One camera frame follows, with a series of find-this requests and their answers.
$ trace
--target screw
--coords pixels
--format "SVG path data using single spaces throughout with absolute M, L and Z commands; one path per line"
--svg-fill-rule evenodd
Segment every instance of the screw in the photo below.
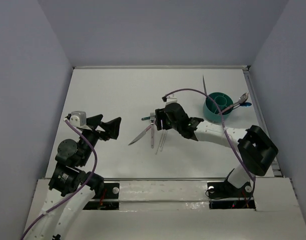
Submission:
M 246 186 L 246 187 L 245 187 L 245 191 L 246 191 L 247 193 L 251 193 L 251 192 L 252 192 L 251 186 Z
M 213 194 L 213 193 L 215 192 L 215 188 L 214 188 L 213 186 L 210 186 L 210 187 L 208 188 L 208 192 L 209 192 L 210 194 Z
M 119 193 L 119 188 L 118 187 L 114 187 L 113 188 L 113 194 L 118 194 Z

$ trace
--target black cable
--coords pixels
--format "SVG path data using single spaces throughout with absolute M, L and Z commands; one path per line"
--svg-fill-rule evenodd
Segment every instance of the black cable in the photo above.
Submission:
M 217 197 L 217 198 L 212 198 L 212 197 L 210 197 L 209 196 L 209 190 L 206 190 L 206 192 L 205 192 L 205 195 L 209 198 L 209 199 L 211 199 L 211 200 L 222 200 L 222 199 L 226 199 L 227 197 Z

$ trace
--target utensil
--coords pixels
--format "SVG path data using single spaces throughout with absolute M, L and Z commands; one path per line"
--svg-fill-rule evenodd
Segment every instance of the utensil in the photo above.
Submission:
M 149 124 L 149 126 L 148 126 L 147 128 L 145 128 L 145 130 L 143 130 L 137 137 L 135 137 L 134 140 L 132 140 L 132 141 L 128 144 L 128 146 L 131 145 L 131 144 L 134 144 L 134 143 L 137 142 L 139 139 L 141 139 L 151 127 L 152 127 L 152 125 Z
M 204 80 L 204 75 L 203 75 L 203 87 L 204 87 L 204 93 L 207 95 L 207 93 L 206 93 L 206 86 L 205 86 L 205 80 Z
M 232 105 L 228 106 L 227 108 L 225 108 L 223 111 L 222 111 L 222 114 L 225 113 L 226 111 L 230 110 L 231 108 L 237 106 L 237 105 L 241 105 L 243 103 L 245 103 L 248 99 L 248 92 L 244 93 L 239 99 L 237 102 L 233 103 Z
M 165 133 L 165 135 L 164 135 L 164 138 L 163 138 L 163 142 L 162 142 L 162 145 L 161 145 L 161 150 L 160 150 L 160 151 L 163 151 L 164 144 L 165 144 L 165 141 L 166 141 L 166 136 L 167 136 L 167 133 L 168 133 L 168 131 L 166 131 L 166 133 Z
M 245 103 L 243 103 L 243 104 L 240 104 L 240 106 L 241 106 L 241 107 L 242 107 L 242 106 L 243 106 L 243 107 L 245 107 L 245 106 L 248 107 L 248 106 L 252 106 L 252 103 L 250 103 L 250 102 L 249 102 L 249 103 L 248 103 L 248 102 L 245 102 Z
M 151 148 L 154 148 L 154 124 L 155 124 L 155 113 L 154 112 L 151 112 L 150 120 L 151 120 Z
M 149 120 L 149 119 L 151 119 L 151 117 L 150 117 L 150 116 L 149 116 L 149 117 L 148 117 L 148 116 L 146 116 L 146 117 L 142 117 L 142 118 L 141 118 L 141 120 L 142 120 L 142 121 Z
M 159 147 L 161 147 L 161 145 L 162 145 L 161 143 L 162 143 L 162 139 L 164 139 L 164 134 L 165 133 L 166 133 L 166 130 L 163 130 L 162 135 L 161 135 L 161 139 L 159 140 L 159 144 L 158 144 L 158 147 L 157 147 L 157 150 L 156 150 L 155 154 L 158 153 Z

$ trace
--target wire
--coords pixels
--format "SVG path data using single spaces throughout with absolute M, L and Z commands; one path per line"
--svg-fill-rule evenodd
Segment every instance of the wire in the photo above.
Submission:
M 225 129 L 225 124 L 224 124 L 224 117 L 223 117 L 223 114 L 222 114 L 222 111 L 220 110 L 218 104 L 215 102 L 214 99 L 212 99 L 209 95 L 203 93 L 202 91 L 199 91 L 199 90 L 196 90 L 196 89 L 190 89 L 190 88 L 181 88 L 181 89 L 178 89 L 178 90 L 175 90 L 175 91 L 172 91 L 168 94 L 166 94 L 164 97 L 166 98 L 167 96 L 171 95 L 171 94 L 174 94 L 174 93 L 177 93 L 177 92 L 180 92 L 180 91 L 194 91 L 194 92 L 197 92 L 197 93 L 200 93 L 202 95 L 204 95 L 205 97 L 209 98 L 216 106 L 220 116 L 221 116 L 221 121 L 222 121 L 222 127 L 223 127 L 223 130 L 224 130 L 224 134 L 227 138 L 227 141 L 228 141 L 228 144 L 230 145 L 231 149 L 233 150 L 235 156 L 237 157 L 237 160 L 239 161 L 239 163 L 242 165 L 242 167 L 244 168 L 244 170 L 246 171 L 247 175 L 249 176 L 249 178 L 255 182 L 255 176 L 252 176 L 252 174 L 250 173 L 250 171 L 247 169 L 247 167 L 245 166 L 245 164 L 243 163 L 242 159 L 240 158 L 240 156 L 238 155 L 236 149 L 234 148 L 234 145 L 233 145 L 233 142 L 232 140 L 229 138 L 229 135 L 228 133 L 226 132 L 226 129 Z
M 86 179 L 86 181 L 84 181 L 84 183 L 71 195 L 67 196 L 66 198 L 64 198 L 62 201 L 60 201 L 59 203 L 57 203 L 56 205 L 54 205 L 53 207 L 51 207 L 50 209 L 48 209 L 46 211 L 46 213 L 50 213 L 51 211 L 55 210 L 56 208 L 58 208 L 60 205 L 64 204 L 65 202 L 67 202 L 69 199 L 71 199 L 73 196 L 75 196 L 88 182 L 89 180 L 92 178 L 92 176 L 94 175 L 94 172 L 96 170 L 96 166 L 97 166 L 97 154 L 96 151 L 94 149 L 94 147 L 91 145 L 91 143 L 87 140 L 87 138 L 85 138 L 77 129 L 75 129 L 70 123 L 69 121 L 66 119 L 65 123 L 75 132 L 77 133 L 86 143 L 87 145 L 90 147 L 90 149 L 92 150 L 94 157 L 95 157 L 95 162 L 94 162 L 94 166 L 93 169 L 91 171 L 91 173 L 89 174 L 88 178 Z M 41 214 L 38 218 L 36 218 L 32 224 L 29 225 L 29 227 L 25 230 L 25 232 L 23 233 L 21 240 L 24 240 L 24 237 L 27 235 L 27 233 L 29 232 L 29 230 L 42 218 L 44 217 L 45 214 Z
M 222 199 L 226 199 L 226 198 L 227 198 L 227 197 L 223 197 L 223 198 L 222 198 L 222 197 L 220 197 L 220 198 L 219 198 L 219 197 L 217 197 L 217 198 L 216 198 L 216 197 L 210 197 L 210 196 L 209 196 L 209 190 L 206 190 L 205 195 L 206 195 L 209 199 L 211 199 L 211 200 L 222 200 Z
M 240 198 L 241 198 L 241 196 L 240 196 L 240 194 L 239 194 L 239 195 L 238 195 L 238 200 L 236 200 L 236 201 L 233 202 L 231 209 L 233 209 L 233 208 L 237 205 L 237 203 L 239 202 Z
M 245 195 L 244 191 L 242 191 L 242 194 L 243 194 L 243 196 L 244 196 L 244 200 L 245 200 L 246 206 L 247 206 L 247 208 L 248 208 L 248 201 L 246 200 L 246 195 Z
M 254 181 L 253 181 L 253 189 L 251 191 L 251 195 L 249 196 L 247 202 L 245 203 L 245 205 L 242 207 L 243 209 L 249 204 L 249 201 L 251 201 L 253 195 L 254 195 L 254 190 L 255 190 L 255 181 L 256 181 L 256 177 L 254 178 Z
M 102 195 L 101 198 L 99 199 L 99 207 L 100 207 L 101 205 L 103 205 L 103 200 L 104 200 L 104 198 L 105 198 L 106 192 L 107 192 L 107 189 L 105 188 L 103 195 Z

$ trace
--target fork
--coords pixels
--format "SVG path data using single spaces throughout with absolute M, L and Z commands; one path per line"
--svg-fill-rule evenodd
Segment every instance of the fork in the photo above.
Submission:
M 151 148 L 154 148 L 154 123 L 155 123 L 155 113 L 151 112 L 150 114 L 151 121 Z

